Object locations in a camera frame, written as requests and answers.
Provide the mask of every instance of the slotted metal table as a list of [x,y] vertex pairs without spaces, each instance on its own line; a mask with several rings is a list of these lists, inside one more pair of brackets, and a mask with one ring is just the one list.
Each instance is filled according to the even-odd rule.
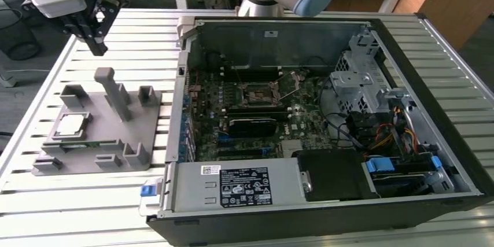
[[[0,246],[170,246],[139,215],[141,185],[163,172],[181,16],[233,16],[221,10],[127,9],[106,38],[109,52],[93,56],[73,37],[0,156]],[[328,13],[322,17],[380,17],[420,75],[494,176],[494,97],[428,20],[414,15]],[[102,91],[98,67],[114,67],[127,90],[153,85],[165,92],[153,167],[110,174],[34,176],[33,162],[59,114],[67,84]],[[392,75],[400,79],[396,71]],[[229,246],[492,246],[494,207],[441,216],[416,228],[250,242]]]

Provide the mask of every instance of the green circuit board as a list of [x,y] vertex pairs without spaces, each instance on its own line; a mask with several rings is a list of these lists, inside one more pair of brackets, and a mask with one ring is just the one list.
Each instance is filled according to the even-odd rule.
[[[262,150],[262,158],[284,157],[281,143],[298,139],[304,149],[330,149],[333,141],[317,103],[324,78],[304,77],[296,90],[290,75],[300,71],[284,71],[278,92],[269,93],[268,82],[225,82],[215,73],[202,73],[197,84],[191,84],[195,129],[195,161],[250,159],[250,156],[221,157],[224,150]],[[280,94],[280,101],[273,101]],[[260,138],[230,138],[226,108],[286,107],[290,110],[288,121],[277,123],[273,136]]]

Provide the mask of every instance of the yellow wire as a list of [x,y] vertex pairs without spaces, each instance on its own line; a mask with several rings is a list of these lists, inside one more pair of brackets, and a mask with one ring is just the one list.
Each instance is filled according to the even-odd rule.
[[380,143],[377,143],[377,145],[374,147],[372,147],[372,150],[374,150],[376,148],[378,148],[382,145],[385,145],[392,140],[392,138],[393,138],[392,134],[388,135],[388,137]]

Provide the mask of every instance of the motherboard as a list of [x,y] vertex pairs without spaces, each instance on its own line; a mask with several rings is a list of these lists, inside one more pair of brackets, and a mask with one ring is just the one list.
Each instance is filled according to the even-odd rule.
[[292,157],[330,149],[320,110],[325,76],[308,69],[193,72],[195,161]]

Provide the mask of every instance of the gray floor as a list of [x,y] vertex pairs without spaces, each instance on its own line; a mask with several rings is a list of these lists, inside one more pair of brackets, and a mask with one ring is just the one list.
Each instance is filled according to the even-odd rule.
[[479,77],[494,91],[494,17],[491,17],[460,51]]
[[[13,61],[0,52],[0,63],[9,71],[19,69],[51,69],[55,64],[69,36],[59,34],[47,26],[34,28],[33,31],[42,45],[42,52],[35,58],[25,61]],[[6,132],[14,132],[17,130],[49,72],[13,72],[11,74],[18,79],[17,87],[5,88],[0,86],[0,131]],[[0,136],[0,150],[5,149],[9,139],[9,137]]]
[[[150,8],[159,0],[131,0],[134,8]],[[26,61],[11,61],[0,52],[0,63],[9,69],[51,69],[59,53],[66,45],[69,36],[59,34],[49,27],[34,29],[37,38],[42,44],[43,52],[37,58]],[[479,73],[480,77],[494,90],[494,19],[487,20],[473,38],[461,50],[461,55]],[[46,79],[47,72],[17,72],[19,80],[17,88],[0,86],[0,131],[14,132],[29,109],[34,96]],[[3,150],[9,138],[0,136],[0,150]]]

